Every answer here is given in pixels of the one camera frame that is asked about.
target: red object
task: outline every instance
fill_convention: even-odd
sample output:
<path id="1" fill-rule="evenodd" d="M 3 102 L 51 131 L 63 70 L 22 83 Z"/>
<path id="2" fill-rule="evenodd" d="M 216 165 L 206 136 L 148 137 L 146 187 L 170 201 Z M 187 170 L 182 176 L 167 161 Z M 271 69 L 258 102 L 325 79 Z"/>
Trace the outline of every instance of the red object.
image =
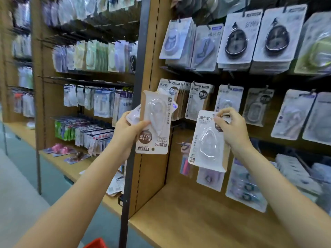
<path id="1" fill-rule="evenodd" d="M 84 246 L 84 248 L 108 248 L 108 247 L 106 246 L 102 238 L 97 238 L 88 245 Z"/>

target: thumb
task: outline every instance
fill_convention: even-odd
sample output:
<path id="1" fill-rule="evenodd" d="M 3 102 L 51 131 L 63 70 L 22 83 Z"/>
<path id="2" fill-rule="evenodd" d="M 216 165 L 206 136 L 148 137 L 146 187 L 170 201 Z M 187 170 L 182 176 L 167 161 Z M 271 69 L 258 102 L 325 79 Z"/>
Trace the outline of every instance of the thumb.
<path id="1" fill-rule="evenodd" d="M 226 121 L 221 118 L 221 117 L 214 117 L 214 121 L 215 123 L 221 127 L 221 129 L 224 131 L 225 129 L 227 129 L 228 127 L 230 127 L 230 125 L 228 125 L 226 123 Z"/>
<path id="2" fill-rule="evenodd" d="M 136 134 L 139 134 L 147 125 L 149 125 L 151 121 L 140 121 L 136 125 L 132 125 Z"/>

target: hand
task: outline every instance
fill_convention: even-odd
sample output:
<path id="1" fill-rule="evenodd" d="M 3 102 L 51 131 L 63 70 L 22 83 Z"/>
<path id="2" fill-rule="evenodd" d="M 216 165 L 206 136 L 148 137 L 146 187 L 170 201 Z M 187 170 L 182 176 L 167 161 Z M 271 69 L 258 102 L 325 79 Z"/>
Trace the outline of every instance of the hand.
<path id="1" fill-rule="evenodd" d="M 110 143 L 112 143 L 110 148 L 113 148 L 114 146 L 118 148 L 118 151 L 122 154 L 121 157 L 123 157 L 123 161 L 129 158 L 131 148 L 133 142 L 136 140 L 137 134 L 139 134 L 143 128 L 151 123 L 150 121 L 140 121 L 136 125 L 130 125 L 125 118 L 130 112 L 131 111 L 125 112 L 117 121 L 114 136 L 110 141 Z"/>
<path id="2" fill-rule="evenodd" d="M 220 116 L 230 114 L 231 123 L 227 124 Z M 225 108 L 216 114 L 215 123 L 221 127 L 225 141 L 231 149 L 238 153 L 248 147 L 253 147 L 248 137 L 246 121 L 234 108 Z"/>

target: shelf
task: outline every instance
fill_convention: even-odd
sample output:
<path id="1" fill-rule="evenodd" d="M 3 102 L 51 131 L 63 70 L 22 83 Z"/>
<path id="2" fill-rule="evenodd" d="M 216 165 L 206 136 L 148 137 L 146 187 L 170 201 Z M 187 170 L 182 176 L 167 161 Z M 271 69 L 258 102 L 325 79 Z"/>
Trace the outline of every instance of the shelf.
<path id="1" fill-rule="evenodd" d="M 86 170 L 95 160 L 95 157 L 90 157 L 75 164 L 68 164 L 67 162 L 64 162 L 64 159 L 68 158 L 70 155 L 53 157 L 52 154 L 46 154 L 42 150 L 39 151 L 39 154 L 53 163 L 56 168 L 73 182 L 76 182 L 81 176 L 79 173 Z M 116 213 L 118 216 L 122 215 L 122 206 L 118 204 L 118 197 L 105 195 L 102 202 L 110 211 Z"/>
<path id="2" fill-rule="evenodd" d="M 184 185 L 166 184 L 129 220 L 154 247 L 297 247 L 268 207 L 258 212 L 227 198 L 221 203 Z"/>
<path id="3" fill-rule="evenodd" d="M 26 122 L 5 123 L 18 137 L 36 149 L 36 131 L 27 128 Z"/>

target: forearm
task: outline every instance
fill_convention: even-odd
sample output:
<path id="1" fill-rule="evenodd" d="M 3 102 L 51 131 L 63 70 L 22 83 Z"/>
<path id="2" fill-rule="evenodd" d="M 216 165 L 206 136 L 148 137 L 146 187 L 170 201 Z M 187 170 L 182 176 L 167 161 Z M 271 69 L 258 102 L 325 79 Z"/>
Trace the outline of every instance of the forearm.
<path id="1" fill-rule="evenodd" d="M 37 221 L 15 248 L 75 248 L 78 246 L 111 180 L 122 151 L 112 144 L 82 177 Z"/>
<path id="2" fill-rule="evenodd" d="M 279 220 L 301 247 L 330 246 L 331 219 L 323 210 L 301 194 L 252 146 L 235 156 L 254 177 Z"/>

